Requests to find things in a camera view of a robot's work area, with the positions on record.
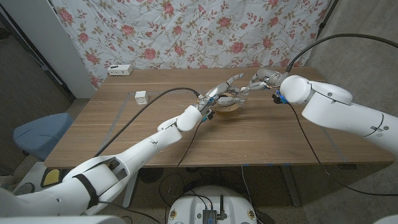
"yellow object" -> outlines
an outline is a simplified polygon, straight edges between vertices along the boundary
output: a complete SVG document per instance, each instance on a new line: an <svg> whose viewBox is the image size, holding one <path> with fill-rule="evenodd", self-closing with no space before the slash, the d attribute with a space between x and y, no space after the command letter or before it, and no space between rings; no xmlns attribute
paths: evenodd
<svg viewBox="0 0 398 224"><path fill-rule="evenodd" d="M59 180L60 180L60 171L58 169L51 170L45 176L45 179L43 181L43 186L45 187L47 185L57 183L59 182Z"/></svg>

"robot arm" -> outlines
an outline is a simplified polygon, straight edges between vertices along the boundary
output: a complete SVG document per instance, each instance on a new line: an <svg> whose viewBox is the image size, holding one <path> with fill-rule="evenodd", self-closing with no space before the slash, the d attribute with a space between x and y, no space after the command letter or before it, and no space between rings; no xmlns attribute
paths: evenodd
<svg viewBox="0 0 398 224"><path fill-rule="evenodd" d="M158 132L133 145L124 152L89 159L71 170L61 184L40 192L15 196L0 189L0 217L57 216L96 214L113 201L127 185L130 177L151 160L159 151L182 138L181 131L190 131L211 113L209 106L224 92L236 92L232 82L242 77L235 75L205 96L198 104L189 106L180 116L163 122Z"/></svg>
<svg viewBox="0 0 398 224"><path fill-rule="evenodd" d="M302 115L326 128L356 134L373 144L398 154L398 118L352 103L346 90L327 83L309 81L298 75L288 76L260 69L269 86L280 86L280 94L291 104L304 104Z"/></svg>

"blue chair seat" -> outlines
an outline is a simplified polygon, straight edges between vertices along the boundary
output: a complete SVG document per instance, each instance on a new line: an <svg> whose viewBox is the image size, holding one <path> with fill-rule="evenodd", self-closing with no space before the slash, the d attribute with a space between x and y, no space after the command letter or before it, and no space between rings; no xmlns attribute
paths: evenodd
<svg viewBox="0 0 398 224"><path fill-rule="evenodd" d="M16 128L14 142L23 151L44 161L72 123L68 113L45 116Z"/></svg>

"table surface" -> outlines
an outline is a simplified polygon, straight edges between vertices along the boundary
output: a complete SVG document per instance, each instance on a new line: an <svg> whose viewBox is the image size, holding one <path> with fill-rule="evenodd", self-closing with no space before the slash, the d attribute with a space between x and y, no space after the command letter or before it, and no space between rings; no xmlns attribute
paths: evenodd
<svg viewBox="0 0 398 224"><path fill-rule="evenodd" d="M135 101L136 91L147 91L149 100L165 90L182 86L204 94L237 73L244 73L244 76L234 85L247 86L257 69L136 70L130 76L108 77L45 160L45 166L72 168L93 157L101 145L143 107ZM310 67L295 67L291 74L325 82ZM273 90L251 92L237 118L204 122L180 167L317 164L290 106L275 104L271 97L273 93ZM180 115L196 101L195 95L185 90L162 96L138 116L103 155L123 152L156 133L160 123ZM325 164L388 163L394 160L391 153L360 137L312 124L301 116L303 106L295 105L294 108L315 152ZM194 132L183 133L179 142L159 152L146 167L177 166Z"/></svg>

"white box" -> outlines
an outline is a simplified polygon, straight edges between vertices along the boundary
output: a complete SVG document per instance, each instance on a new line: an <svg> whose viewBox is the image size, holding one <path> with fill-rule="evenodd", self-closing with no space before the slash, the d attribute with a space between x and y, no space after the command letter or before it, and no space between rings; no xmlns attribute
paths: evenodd
<svg viewBox="0 0 398 224"><path fill-rule="evenodd" d="M136 101L138 105L143 105L148 103L148 94L146 91L136 92Z"/></svg>
<svg viewBox="0 0 398 224"><path fill-rule="evenodd" d="M110 75L130 75L132 72L132 65L111 65L108 68Z"/></svg>

